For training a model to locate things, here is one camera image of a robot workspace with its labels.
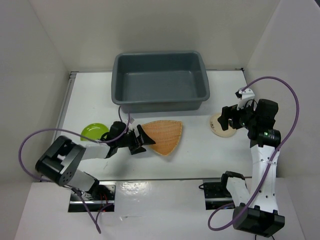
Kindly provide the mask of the orange woven fan basket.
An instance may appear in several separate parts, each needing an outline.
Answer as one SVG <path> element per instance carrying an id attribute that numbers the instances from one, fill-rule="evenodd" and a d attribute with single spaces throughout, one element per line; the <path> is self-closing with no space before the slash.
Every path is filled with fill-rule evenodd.
<path id="1" fill-rule="evenodd" d="M 165 157 L 178 146 L 183 131 L 183 123 L 176 120 L 157 120 L 142 124 L 141 127 L 155 141 L 149 147 Z"/>

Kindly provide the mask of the lime green plate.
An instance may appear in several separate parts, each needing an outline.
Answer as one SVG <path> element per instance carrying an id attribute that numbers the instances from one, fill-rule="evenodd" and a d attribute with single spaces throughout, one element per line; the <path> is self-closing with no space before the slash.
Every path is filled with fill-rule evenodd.
<path id="1" fill-rule="evenodd" d="M 106 125 L 91 123 L 82 130 L 81 135 L 92 140 L 99 140 L 107 132 L 109 132 L 109 128 Z"/>

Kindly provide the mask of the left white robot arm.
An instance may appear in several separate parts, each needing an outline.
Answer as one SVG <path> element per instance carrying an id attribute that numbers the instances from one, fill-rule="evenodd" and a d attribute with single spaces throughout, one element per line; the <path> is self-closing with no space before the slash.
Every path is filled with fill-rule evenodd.
<path id="1" fill-rule="evenodd" d="M 156 142 L 137 125 L 139 135 L 129 126 L 115 121 L 108 132 L 93 142 L 81 145 L 61 135 L 45 151 L 35 165 L 35 170 L 61 187 L 76 189 L 88 200 L 94 200 L 102 192 L 100 181 L 84 171 L 78 170 L 80 162 L 89 159 L 108 159 L 119 148 L 128 148 L 131 155 L 143 153 L 143 145 Z"/>

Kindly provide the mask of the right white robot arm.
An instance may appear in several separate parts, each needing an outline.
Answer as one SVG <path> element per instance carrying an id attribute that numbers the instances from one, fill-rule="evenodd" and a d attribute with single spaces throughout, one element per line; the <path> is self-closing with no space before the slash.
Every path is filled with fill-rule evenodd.
<path id="1" fill-rule="evenodd" d="M 218 122 L 222 130 L 245 128 L 250 140 L 252 156 L 251 188 L 240 173 L 226 171 L 221 176 L 219 191 L 232 197 L 234 229 L 265 238 L 272 237 L 285 225 L 285 217 L 279 214 L 276 200 L 276 169 L 279 157 L 277 147 L 281 133 L 274 129 L 278 104 L 260 99 L 257 104 L 247 100 L 243 107 L 237 105 L 222 108 Z"/>

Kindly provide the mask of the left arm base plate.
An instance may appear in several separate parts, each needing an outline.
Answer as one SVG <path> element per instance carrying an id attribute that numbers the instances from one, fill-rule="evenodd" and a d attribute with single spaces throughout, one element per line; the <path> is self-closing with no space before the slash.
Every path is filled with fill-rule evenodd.
<path id="1" fill-rule="evenodd" d="M 88 193 L 82 192 L 81 196 L 86 203 L 88 209 L 97 213 L 102 212 L 114 212 L 115 211 L 115 196 L 116 196 L 116 182 L 115 181 L 103 181 L 99 184 L 98 191 L 94 196 Z M 71 192 L 69 206 L 69 213 L 84 213 L 86 208 L 83 205 L 80 197 Z"/>

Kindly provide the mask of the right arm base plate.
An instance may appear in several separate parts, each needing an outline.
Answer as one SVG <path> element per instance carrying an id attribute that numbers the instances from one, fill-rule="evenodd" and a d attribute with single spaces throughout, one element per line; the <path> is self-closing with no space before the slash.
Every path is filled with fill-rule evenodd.
<path id="1" fill-rule="evenodd" d="M 233 199 L 223 188 L 220 178 L 204 179 L 198 188 L 204 194 L 206 210 L 216 210 L 221 206 L 233 204 Z"/>

